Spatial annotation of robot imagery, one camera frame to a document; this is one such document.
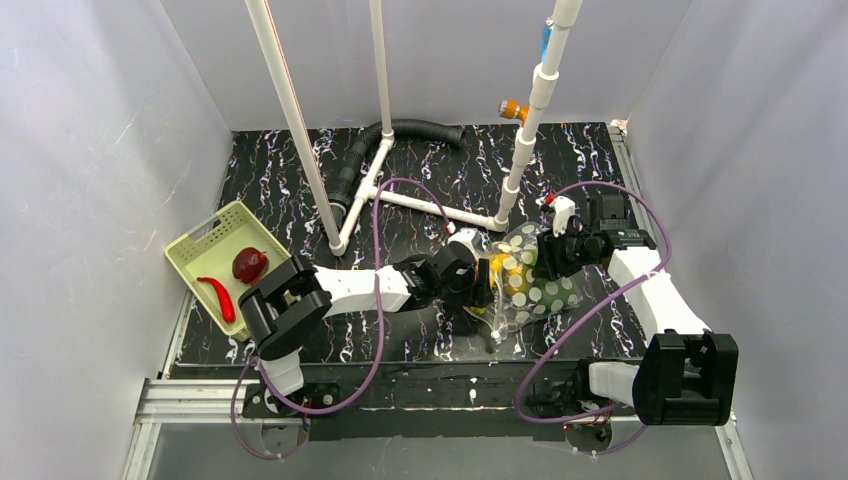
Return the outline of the yellow fake banana bunch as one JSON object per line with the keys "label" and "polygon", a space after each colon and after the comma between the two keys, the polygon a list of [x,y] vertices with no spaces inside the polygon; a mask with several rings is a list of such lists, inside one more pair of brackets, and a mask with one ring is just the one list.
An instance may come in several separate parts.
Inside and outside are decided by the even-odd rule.
{"label": "yellow fake banana bunch", "polygon": [[536,259],[536,251],[533,249],[489,255],[495,302],[485,311],[475,311],[471,308],[466,310],[482,318],[488,313],[529,307],[532,301],[530,291],[535,281],[533,267]]}

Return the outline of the clear polka dot zip bag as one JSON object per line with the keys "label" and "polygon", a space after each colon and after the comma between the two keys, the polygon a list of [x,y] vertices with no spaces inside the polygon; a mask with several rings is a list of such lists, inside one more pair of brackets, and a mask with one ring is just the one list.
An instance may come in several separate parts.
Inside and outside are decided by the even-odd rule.
{"label": "clear polka dot zip bag", "polygon": [[536,273],[537,235],[541,232],[540,224],[525,222],[478,251],[489,262],[493,301],[465,311],[486,324],[497,343],[526,324],[560,314],[583,300],[576,281],[566,277],[549,280]]}

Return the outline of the dark red fake fruit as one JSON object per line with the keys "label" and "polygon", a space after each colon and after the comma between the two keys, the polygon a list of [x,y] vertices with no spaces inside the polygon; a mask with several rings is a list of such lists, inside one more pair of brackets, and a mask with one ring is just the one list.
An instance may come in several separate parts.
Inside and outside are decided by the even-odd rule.
{"label": "dark red fake fruit", "polygon": [[247,247],[234,258],[231,273],[241,283],[253,284],[262,276],[267,266],[268,258],[265,252]]}

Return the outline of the red fake chili pepper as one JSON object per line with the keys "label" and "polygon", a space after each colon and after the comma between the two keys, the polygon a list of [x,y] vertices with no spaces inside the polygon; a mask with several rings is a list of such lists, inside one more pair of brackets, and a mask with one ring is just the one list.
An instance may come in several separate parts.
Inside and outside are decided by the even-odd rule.
{"label": "red fake chili pepper", "polygon": [[196,280],[198,282],[208,284],[214,289],[223,321],[226,324],[234,323],[237,315],[231,296],[226,287],[219,280],[212,277],[197,277]]}

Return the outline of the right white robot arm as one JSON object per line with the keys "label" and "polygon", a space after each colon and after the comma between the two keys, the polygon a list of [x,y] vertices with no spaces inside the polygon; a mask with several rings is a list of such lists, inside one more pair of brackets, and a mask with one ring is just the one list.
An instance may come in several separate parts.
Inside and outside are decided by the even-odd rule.
{"label": "right white robot arm", "polygon": [[565,196],[548,196],[542,208],[552,213],[553,222],[537,236],[539,276],[570,277],[585,266],[602,266],[627,289],[625,300],[647,340],[636,364],[582,362],[569,395],[631,407],[646,425],[725,424],[731,416],[738,345],[731,335],[713,332],[687,305],[654,239],[626,218],[624,198],[591,197],[587,221]]}

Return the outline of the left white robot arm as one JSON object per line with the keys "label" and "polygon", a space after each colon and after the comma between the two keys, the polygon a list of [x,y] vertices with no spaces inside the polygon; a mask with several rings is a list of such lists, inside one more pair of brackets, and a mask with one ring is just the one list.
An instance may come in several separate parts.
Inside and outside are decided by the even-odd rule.
{"label": "left white robot arm", "polygon": [[375,270],[334,270],[292,257],[244,292],[238,307],[266,386],[282,396],[303,387],[299,351],[324,319],[421,310],[436,300],[473,308],[492,304],[487,260],[457,243]]}

